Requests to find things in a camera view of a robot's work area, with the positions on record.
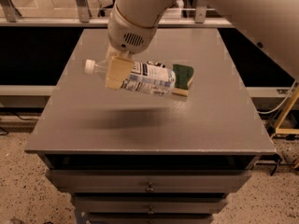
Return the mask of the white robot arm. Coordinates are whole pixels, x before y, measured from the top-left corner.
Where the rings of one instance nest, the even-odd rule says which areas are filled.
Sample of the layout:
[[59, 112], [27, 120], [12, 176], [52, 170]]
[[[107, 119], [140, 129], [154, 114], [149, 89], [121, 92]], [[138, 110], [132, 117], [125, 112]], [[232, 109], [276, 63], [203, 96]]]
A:
[[[144, 51], [177, 0], [116, 0], [108, 21], [110, 46]], [[203, 0], [293, 78], [299, 77], [299, 0]]]

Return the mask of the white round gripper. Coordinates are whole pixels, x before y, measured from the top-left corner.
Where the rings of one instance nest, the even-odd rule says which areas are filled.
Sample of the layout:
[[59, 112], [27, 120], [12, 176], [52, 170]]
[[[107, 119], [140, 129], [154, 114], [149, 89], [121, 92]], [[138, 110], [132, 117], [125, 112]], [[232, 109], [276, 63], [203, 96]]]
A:
[[107, 88], [118, 90], [122, 86], [135, 66], [130, 60], [131, 53], [137, 54], [148, 48], [157, 26], [158, 15], [151, 11], [138, 10], [129, 18], [118, 5], [113, 7], [107, 27], [110, 41], [106, 54], [106, 59], [110, 60], [105, 82]]

